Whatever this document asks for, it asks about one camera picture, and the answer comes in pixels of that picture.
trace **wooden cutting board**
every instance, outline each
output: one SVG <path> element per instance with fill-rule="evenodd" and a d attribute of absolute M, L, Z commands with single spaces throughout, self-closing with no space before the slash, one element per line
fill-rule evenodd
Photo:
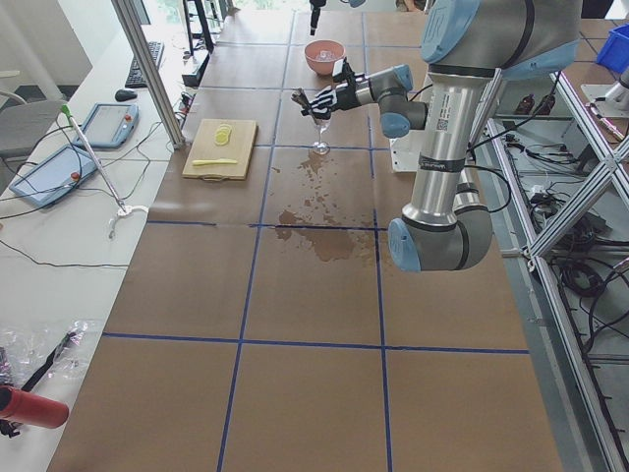
<path fill-rule="evenodd" d="M 219 146 L 214 142 L 220 125 L 230 125 L 229 143 Z M 197 135 L 188 154 L 182 175 L 190 179 L 245 180 L 256 139 L 257 122 L 254 120 L 201 120 Z M 193 165 L 195 160 L 234 159 L 236 164 Z"/>

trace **computer mouse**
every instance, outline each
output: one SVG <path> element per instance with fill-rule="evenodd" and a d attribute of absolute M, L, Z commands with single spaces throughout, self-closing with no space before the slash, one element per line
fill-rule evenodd
<path fill-rule="evenodd" d="M 116 101 L 127 101 L 137 97 L 138 93 L 135 90 L 129 90 L 128 88 L 120 88 L 114 95 Z"/>

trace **black keyboard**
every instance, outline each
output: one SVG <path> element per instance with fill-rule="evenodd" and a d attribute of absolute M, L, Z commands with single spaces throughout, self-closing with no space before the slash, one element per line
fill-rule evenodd
<path fill-rule="evenodd" d="M 161 58 L 164 54 L 164 43 L 159 41 L 149 41 L 148 50 L 150 51 L 150 55 L 153 57 L 155 66 L 159 69 Z M 140 70 L 138 59 L 134 57 L 134 60 L 131 62 L 131 67 L 129 68 L 127 81 L 125 82 L 125 89 L 141 89 L 142 87 L 146 87 L 146 80 Z"/>

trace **blue bin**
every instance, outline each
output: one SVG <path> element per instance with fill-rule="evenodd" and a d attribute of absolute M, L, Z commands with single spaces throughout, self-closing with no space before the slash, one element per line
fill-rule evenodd
<path fill-rule="evenodd" d="M 607 42 L 597 56 L 597 63 L 622 74 L 629 67 L 629 24 L 609 32 Z"/>

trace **orange bowl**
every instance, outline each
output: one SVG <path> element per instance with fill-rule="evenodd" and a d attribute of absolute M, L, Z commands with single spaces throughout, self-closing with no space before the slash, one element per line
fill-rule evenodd
<path fill-rule="evenodd" d="M 320 76 L 329 76 L 334 63 L 345 57 L 345 47 L 340 42 L 329 39 L 313 41 L 304 49 L 306 62 Z"/>

